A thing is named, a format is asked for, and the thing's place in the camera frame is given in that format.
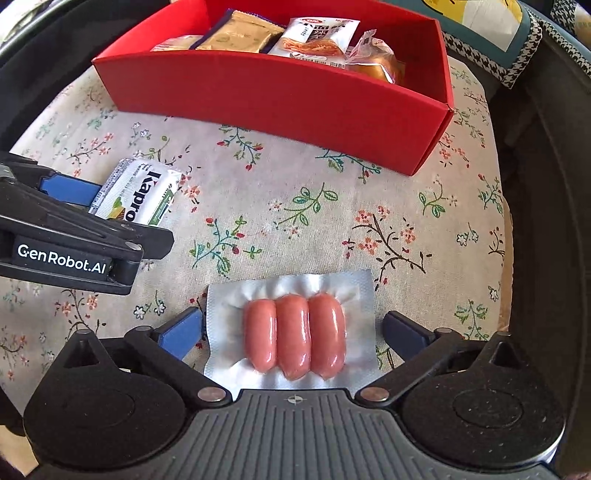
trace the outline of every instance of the screw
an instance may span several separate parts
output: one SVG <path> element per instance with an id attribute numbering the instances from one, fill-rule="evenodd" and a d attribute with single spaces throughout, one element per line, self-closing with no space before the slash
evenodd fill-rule
<path id="1" fill-rule="evenodd" d="M 132 250 L 142 250 L 140 245 L 132 243 L 132 242 L 125 242 L 125 245 L 127 245 Z"/>
<path id="2" fill-rule="evenodd" d="M 371 402 L 386 401 L 390 397 L 390 392 L 381 387 L 366 387 L 361 393 L 361 398 Z"/>
<path id="3" fill-rule="evenodd" d="M 203 401 L 213 403 L 226 398 L 226 391 L 219 387 L 204 387 L 197 392 L 197 396 Z"/>

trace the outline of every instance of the table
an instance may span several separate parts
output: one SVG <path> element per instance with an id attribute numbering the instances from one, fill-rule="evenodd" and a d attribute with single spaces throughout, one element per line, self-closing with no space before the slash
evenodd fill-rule
<path id="1" fill-rule="evenodd" d="M 77 329 L 114 337 L 158 326 L 205 309 L 207 286 L 222 281 L 370 268 L 378 322 L 398 310 L 487 339 L 506 208 L 483 89 L 449 62 L 453 122 L 413 177 L 231 125 L 119 112 L 94 68 L 68 85 L 12 151 L 97 183 L 125 157 L 181 170 L 161 225 L 176 241 L 166 259 L 142 263 L 127 297 L 0 278 L 0 381 L 17 409 Z M 384 371 L 401 362 L 382 339 L 376 354 Z M 185 361 L 202 369 L 207 356 L 205 335 Z"/>

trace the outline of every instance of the houndstooth fabric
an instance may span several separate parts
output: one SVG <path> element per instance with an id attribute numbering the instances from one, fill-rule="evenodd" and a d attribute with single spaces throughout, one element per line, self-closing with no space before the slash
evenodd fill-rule
<path id="1" fill-rule="evenodd" d="M 538 18 L 540 24 L 544 27 L 546 33 L 554 40 L 561 48 L 565 50 L 569 57 L 571 57 L 574 62 L 581 67 L 581 69 L 585 72 L 585 74 L 591 78 L 591 63 L 585 57 L 583 57 L 582 53 L 579 51 L 577 47 L 575 47 L 571 42 L 569 42 L 566 38 L 564 38 L 561 33 L 550 23 L 546 20 Z"/>
<path id="2" fill-rule="evenodd" d="M 550 18 L 574 35 L 574 11 L 576 8 L 577 3 L 573 0 L 554 0 L 552 10 L 550 10 Z"/>
<path id="3" fill-rule="evenodd" d="M 538 22 L 538 19 L 531 15 L 528 10 L 524 10 L 524 13 L 530 16 L 530 33 L 528 34 L 527 40 L 521 48 L 519 55 L 513 62 L 513 65 L 511 65 L 511 67 L 508 69 L 502 67 L 497 62 L 491 60 L 489 57 L 482 54 L 462 40 L 444 32 L 443 37 L 445 39 L 446 46 L 455 51 L 457 54 L 473 61 L 476 65 L 486 70 L 495 78 L 499 79 L 501 83 L 507 88 L 513 88 L 515 81 L 521 72 L 523 72 L 525 67 L 527 67 L 527 64 L 530 62 L 534 53 L 538 50 L 538 46 L 542 40 L 542 28 Z"/>

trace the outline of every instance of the red box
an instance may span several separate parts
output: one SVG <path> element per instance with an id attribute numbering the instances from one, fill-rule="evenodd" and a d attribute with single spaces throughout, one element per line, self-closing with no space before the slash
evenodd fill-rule
<path id="1" fill-rule="evenodd" d="M 292 17 L 361 20 L 406 63 L 404 85 L 309 61 L 231 51 L 159 51 L 204 34 L 226 9 L 287 25 Z M 376 0 L 180 0 L 93 61 L 122 111 L 238 125 L 331 148 L 406 175 L 417 172 L 453 116 L 437 20 Z"/>

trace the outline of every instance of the sausage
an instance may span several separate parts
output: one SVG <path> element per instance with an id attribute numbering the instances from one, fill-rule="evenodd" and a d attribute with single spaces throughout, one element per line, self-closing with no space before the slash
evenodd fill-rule
<path id="1" fill-rule="evenodd" d="M 299 295 L 275 301 L 277 308 L 277 363 L 285 378 L 292 381 L 310 371 L 311 340 L 308 302 Z"/>
<path id="2" fill-rule="evenodd" d="M 242 316 L 244 350 L 255 370 L 265 373 L 277 363 L 277 315 L 275 302 L 250 301 Z"/>
<path id="3" fill-rule="evenodd" d="M 312 359 L 310 369 L 325 380 L 345 364 L 345 315 L 332 295 L 319 293 L 308 299 Z"/>

